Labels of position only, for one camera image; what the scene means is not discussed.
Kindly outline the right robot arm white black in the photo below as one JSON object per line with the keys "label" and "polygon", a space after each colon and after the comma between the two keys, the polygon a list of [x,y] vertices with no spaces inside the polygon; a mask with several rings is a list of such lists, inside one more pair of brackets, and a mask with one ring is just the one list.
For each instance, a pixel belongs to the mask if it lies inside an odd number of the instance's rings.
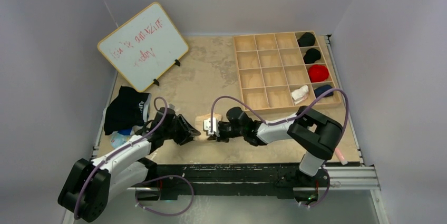
{"label": "right robot arm white black", "polygon": [[316,180],[318,170],[333,157],[344,133],[340,123],[307,106],[288,117],[265,122],[253,120],[234,107],[227,112],[226,122],[213,118],[204,121],[203,127],[217,141],[242,137],[255,147],[293,139],[306,151],[296,171],[297,181],[304,186]]}

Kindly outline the white whiteboard yellow frame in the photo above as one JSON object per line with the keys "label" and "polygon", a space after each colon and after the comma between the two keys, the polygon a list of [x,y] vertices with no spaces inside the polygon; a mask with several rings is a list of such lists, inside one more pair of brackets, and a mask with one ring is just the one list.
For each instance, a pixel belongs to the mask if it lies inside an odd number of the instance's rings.
{"label": "white whiteboard yellow frame", "polygon": [[138,92],[155,84],[189,50],[158,2],[99,41],[97,48]]}

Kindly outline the white underwear pink trim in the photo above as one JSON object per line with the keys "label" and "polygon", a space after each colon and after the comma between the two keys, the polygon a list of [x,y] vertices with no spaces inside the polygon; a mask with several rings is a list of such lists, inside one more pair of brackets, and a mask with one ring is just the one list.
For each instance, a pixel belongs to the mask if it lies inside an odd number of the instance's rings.
{"label": "white underwear pink trim", "polygon": [[291,94],[294,105],[298,105],[308,99],[309,87],[308,87],[308,85],[303,85],[302,87],[291,91],[290,94]]}

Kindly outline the cream beige underwear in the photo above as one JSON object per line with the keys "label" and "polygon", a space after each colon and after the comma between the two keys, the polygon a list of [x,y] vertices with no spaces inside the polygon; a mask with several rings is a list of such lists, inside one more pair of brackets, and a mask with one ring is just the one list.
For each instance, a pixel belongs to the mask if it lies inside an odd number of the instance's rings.
{"label": "cream beige underwear", "polygon": [[194,126],[195,126],[195,129],[197,129],[200,132],[200,135],[195,136],[193,138],[194,141],[196,141],[196,142],[216,141],[215,137],[208,136],[207,131],[203,129],[204,120],[207,120],[210,117],[211,117],[211,115],[210,115],[210,113],[208,113],[208,114],[197,116],[195,118]]}

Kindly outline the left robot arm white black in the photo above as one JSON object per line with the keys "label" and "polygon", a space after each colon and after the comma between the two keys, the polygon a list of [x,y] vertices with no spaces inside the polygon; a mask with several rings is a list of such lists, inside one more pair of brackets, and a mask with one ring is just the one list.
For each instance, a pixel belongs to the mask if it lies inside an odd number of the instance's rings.
{"label": "left robot arm white black", "polygon": [[93,159],[79,159],[73,165],[57,202],[74,214],[75,219],[92,222],[104,211],[108,202],[127,188],[142,184],[152,186],[159,177],[157,164],[147,156],[165,140],[178,145],[199,136],[183,115],[171,108],[161,108],[145,135],[134,135],[110,153]]}

